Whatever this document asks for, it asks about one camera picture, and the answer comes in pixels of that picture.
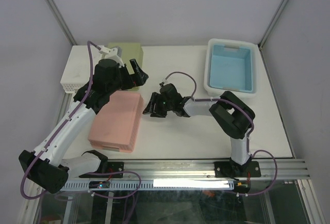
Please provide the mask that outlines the green perforated basket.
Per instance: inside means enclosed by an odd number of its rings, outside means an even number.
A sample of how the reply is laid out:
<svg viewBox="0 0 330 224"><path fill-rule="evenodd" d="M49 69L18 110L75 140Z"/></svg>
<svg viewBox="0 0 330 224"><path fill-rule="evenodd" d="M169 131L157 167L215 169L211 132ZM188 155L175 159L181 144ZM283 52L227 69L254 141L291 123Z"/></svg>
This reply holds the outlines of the green perforated basket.
<svg viewBox="0 0 330 224"><path fill-rule="evenodd" d="M110 49L115 46L119 46L122 49L121 58L122 58L124 64L126 64L130 75L134 74L134 71L129 62L131 59L135 59L139 65L139 67L141 68L140 71L143 71L142 70L143 49L142 49L140 43L110 43L110 46L111 46ZM134 88L132 88L132 89L136 89L138 87L140 87L140 86L134 85Z"/></svg>

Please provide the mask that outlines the pink perforated basket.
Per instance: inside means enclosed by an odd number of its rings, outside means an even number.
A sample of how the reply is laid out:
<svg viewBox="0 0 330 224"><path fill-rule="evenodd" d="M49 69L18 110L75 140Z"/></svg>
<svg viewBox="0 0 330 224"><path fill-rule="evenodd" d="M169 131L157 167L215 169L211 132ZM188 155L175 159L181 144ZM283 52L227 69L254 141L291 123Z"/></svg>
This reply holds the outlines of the pink perforated basket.
<svg viewBox="0 0 330 224"><path fill-rule="evenodd" d="M140 93L117 91L94 118L88 135L92 147L131 153L136 144L144 100Z"/></svg>

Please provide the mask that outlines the white perforated basket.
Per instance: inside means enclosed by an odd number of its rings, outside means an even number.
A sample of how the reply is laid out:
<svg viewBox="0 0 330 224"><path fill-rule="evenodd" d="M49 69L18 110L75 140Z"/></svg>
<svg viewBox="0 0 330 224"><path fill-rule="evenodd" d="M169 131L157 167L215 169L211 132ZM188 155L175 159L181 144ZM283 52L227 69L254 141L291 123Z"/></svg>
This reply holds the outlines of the white perforated basket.
<svg viewBox="0 0 330 224"><path fill-rule="evenodd" d="M65 93L74 94L90 78L90 58L86 45L72 46L60 83Z"/></svg>

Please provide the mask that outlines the white bottom basket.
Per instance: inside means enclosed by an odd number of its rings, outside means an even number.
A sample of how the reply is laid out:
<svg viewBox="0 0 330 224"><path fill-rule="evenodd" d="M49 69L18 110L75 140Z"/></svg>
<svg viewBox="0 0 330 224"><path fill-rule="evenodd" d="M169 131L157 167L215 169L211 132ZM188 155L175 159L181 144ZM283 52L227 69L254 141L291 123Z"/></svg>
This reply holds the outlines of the white bottom basket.
<svg viewBox="0 0 330 224"><path fill-rule="evenodd" d="M254 82L254 91L253 93L244 93L244 92L238 92L230 89L215 89L208 86L208 79L209 79L209 70L210 70L210 58L211 58L211 52L212 47L215 44L224 44L226 46L230 47L248 47L252 51L252 60L253 60L253 82ZM258 65L256 62L256 45L244 42L244 41L236 41L236 40L226 40L226 39L210 39L208 41L207 45L207 52L206 52L206 61L205 61L205 71L204 71L204 89L207 91L209 96L215 97L220 96L225 91L232 91L237 97L242 99L249 99L254 98L257 94L257 86L258 86Z"/></svg>

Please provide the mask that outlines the blue basket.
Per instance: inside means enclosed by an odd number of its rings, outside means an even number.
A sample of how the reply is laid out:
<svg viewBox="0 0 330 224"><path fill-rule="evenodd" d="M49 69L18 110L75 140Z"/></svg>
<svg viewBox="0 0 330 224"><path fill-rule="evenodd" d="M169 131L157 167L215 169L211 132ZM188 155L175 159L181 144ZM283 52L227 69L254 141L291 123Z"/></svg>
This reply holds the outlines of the blue basket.
<svg viewBox="0 0 330 224"><path fill-rule="evenodd" d="M248 47L215 44L212 47L208 86L253 93L253 60Z"/></svg>

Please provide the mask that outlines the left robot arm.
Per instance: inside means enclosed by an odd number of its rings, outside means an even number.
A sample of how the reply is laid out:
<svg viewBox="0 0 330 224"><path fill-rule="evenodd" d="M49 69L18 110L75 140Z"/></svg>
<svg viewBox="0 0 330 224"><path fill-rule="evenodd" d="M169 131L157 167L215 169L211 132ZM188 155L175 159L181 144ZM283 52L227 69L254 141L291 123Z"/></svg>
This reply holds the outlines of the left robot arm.
<svg viewBox="0 0 330 224"><path fill-rule="evenodd" d="M41 186L47 192L59 192L69 178L85 174L102 177L108 173L107 156L89 150L81 156L64 159L64 155L82 128L109 103L116 91L143 86L148 75L140 68L135 59L130 65L121 66L113 59L102 59L91 70L89 81L78 89L69 113L64 116L54 130L33 151L22 151L19 162L24 176L20 191L24 193L27 179Z"/></svg>

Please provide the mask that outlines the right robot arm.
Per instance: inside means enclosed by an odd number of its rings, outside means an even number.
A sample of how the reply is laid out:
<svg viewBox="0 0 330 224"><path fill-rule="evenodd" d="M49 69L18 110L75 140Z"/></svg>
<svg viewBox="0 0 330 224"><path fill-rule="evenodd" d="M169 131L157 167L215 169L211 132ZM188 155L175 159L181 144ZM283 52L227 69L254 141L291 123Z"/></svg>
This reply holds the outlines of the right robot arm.
<svg viewBox="0 0 330 224"><path fill-rule="evenodd" d="M171 111L178 117L211 116L230 137L231 172L242 176L249 170L250 134L254 130L255 113L230 91L217 98L184 97L173 84L163 85L153 92L143 111L144 115L165 118Z"/></svg>

